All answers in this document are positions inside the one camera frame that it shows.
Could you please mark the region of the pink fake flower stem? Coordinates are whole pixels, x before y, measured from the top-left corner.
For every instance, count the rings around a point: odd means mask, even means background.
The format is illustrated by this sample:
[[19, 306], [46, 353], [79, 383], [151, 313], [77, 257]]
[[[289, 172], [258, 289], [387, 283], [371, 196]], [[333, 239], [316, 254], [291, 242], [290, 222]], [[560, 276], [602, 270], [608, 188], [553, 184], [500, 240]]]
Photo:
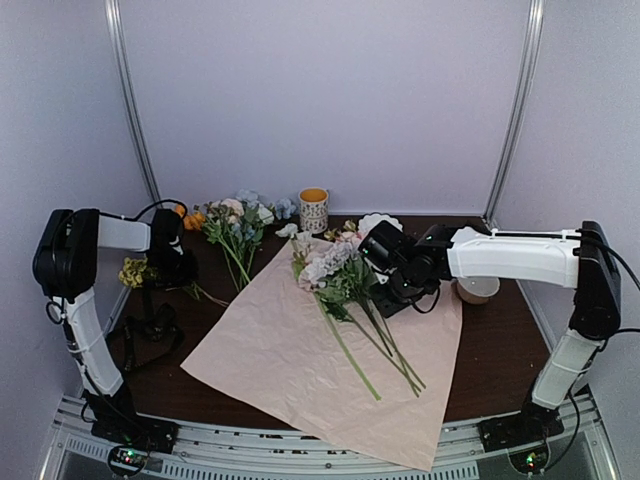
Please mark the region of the pink fake flower stem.
[[349, 259], [361, 259], [364, 261], [365, 266], [368, 267], [371, 272], [371, 284], [365, 290], [367, 302], [363, 305], [368, 311], [363, 311], [357, 304], [348, 304], [347, 308], [379, 344], [378, 348], [374, 348], [400, 373], [408, 383], [412, 393], [415, 396], [419, 396], [426, 388], [426, 384], [401, 353], [397, 342], [393, 338], [390, 327], [386, 321], [382, 319], [381, 314], [374, 308], [369, 288], [378, 283], [378, 278], [372, 270], [372, 267], [369, 266], [363, 255], [357, 250], [358, 244], [362, 239], [357, 233], [357, 225], [353, 221], [347, 220], [342, 228], [330, 231], [325, 237], [332, 241], [332, 245], [319, 260], [317, 283], [322, 274], [334, 273]]
[[379, 347], [379, 344], [347, 308], [348, 304], [357, 304], [363, 311], [368, 311], [363, 305], [367, 302], [365, 290], [371, 284], [370, 269], [365, 266], [364, 261], [361, 259], [349, 259], [340, 269], [332, 274], [322, 274], [318, 283], [312, 284], [310, 280], [303, 278], [304, 268], [310, 266], [310, 261], [304, 260], [298, 254], [294, 255], [292, 268], [295, 279], [299, 281], [304, 289], [309, 290], [313, 294], [329, 330], [338, 342], [350, 365], [360, 377], [360, 380], [366, 386], [374, 400], [380, 401], [382, 397], [353, 356], [338, 327], [338, 325], [342, 323], [355, 326], [374, 347]]

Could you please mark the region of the white fake flower stem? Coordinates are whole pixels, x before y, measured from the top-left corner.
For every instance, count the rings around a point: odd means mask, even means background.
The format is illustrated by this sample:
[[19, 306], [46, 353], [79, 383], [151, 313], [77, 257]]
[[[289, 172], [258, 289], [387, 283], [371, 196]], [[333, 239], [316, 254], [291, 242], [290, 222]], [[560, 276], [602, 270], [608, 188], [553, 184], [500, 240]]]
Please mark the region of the white fake flower stem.
[[301, 231], [294, 223], [288, 223], [275, 234], [280, 238], [287, 238], [293, 249], [293, 259], [297, 264], [305, 266], [312, 251], [312, 235], [309, 231]]

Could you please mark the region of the pink wrapping paper sheet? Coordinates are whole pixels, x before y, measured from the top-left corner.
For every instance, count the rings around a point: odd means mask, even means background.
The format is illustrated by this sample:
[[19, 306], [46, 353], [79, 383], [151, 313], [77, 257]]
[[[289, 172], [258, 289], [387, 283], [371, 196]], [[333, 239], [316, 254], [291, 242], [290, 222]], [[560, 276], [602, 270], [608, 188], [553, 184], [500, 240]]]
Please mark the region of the pink wrapping paper sheet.
[[449, 286], [429, 314], [406, 309], [388, 325], [426, 388], [408, 383], [355, 328], [341, 335], [382, 399], [350, 365], [282, 247], [189, 354], [197, 380], [331, 445], [430, 470], [448, 404], [463, 319]]

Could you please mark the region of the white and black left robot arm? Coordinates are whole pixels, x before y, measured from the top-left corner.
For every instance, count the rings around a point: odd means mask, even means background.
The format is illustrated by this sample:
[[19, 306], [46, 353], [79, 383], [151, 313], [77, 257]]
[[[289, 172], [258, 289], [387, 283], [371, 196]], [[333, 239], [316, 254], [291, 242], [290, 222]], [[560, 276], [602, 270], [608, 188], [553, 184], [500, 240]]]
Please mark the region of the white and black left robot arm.
[[149, 223], [98, 209], [53, 211], [33, 260], [33, 275], [49, 299], [47, 310], [65, 329], [84, 388], [114, 396], [124, 384], [107, 347], [95, 306], [101, 249], [141, 253], [155, 273], [153, 288], [182, 287], [196, 279], [197, 261], [182, 246], [183, 220], [158, 209]]

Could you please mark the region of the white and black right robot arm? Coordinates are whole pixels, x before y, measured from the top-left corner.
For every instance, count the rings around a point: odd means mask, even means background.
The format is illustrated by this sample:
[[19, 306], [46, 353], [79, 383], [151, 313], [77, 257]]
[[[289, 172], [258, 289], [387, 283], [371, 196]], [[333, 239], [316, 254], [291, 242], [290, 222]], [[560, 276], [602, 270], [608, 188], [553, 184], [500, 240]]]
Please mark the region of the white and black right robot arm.
[[434, 225], [415, 239], [383, 220], [361, 241], [359, 252], [386, 276], [380, 289], [387, 316], [444, 281], [509, 279], [573, 292], [567, 330], [557, 341], [530, 393], [533, 404], [513, 419], [519, 440], [535, 440], [598, 349], [621, 326], [621, 274], [601, 226], [585, 221], [556, 232], [480, 231]]

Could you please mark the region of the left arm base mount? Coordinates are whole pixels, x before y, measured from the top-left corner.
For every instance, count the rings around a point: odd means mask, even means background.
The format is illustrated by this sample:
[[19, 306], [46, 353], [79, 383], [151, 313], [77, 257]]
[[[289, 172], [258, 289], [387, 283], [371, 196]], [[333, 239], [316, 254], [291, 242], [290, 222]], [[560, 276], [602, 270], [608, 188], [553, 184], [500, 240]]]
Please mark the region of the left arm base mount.
[[96, 420], [91, 427], [91, 434], [138, 450], [170, 454], [178, 430], [179, 426], [174, 422], [142, 417], [137, 426], [124, 420]]

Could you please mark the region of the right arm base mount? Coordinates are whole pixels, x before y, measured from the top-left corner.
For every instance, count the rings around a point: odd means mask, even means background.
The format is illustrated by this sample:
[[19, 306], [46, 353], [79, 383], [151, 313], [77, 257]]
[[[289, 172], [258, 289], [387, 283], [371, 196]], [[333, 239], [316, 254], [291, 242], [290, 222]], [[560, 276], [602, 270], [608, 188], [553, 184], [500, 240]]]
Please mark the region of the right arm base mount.
[[483, 420], [477, 428], [486, 453], [542, 442], [565, 431], [561, 420], [542, 423], [520, 414]]

